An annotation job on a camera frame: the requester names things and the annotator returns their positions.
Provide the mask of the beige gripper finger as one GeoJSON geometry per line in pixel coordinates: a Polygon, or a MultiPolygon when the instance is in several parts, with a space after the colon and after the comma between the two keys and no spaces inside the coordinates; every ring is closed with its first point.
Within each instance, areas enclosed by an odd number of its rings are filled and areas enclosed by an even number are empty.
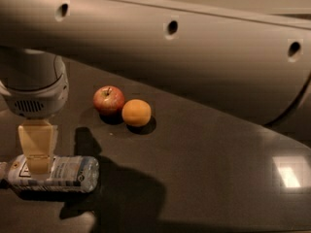
{"type": "Polygon", "coordinates": [[[47,119],[26,119],[17,130],[30,174],[49,174],[57,143],[57,126],[47,119]]]}

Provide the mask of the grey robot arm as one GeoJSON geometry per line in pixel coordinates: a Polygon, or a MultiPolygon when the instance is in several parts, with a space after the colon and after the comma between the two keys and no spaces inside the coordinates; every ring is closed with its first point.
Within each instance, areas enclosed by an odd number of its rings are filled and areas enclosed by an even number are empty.
{"type": "Polygon", "coordinates": [[[1,0],[1,44],[65,56],[310,143],[310,22],[173,0],[1,0]]]}

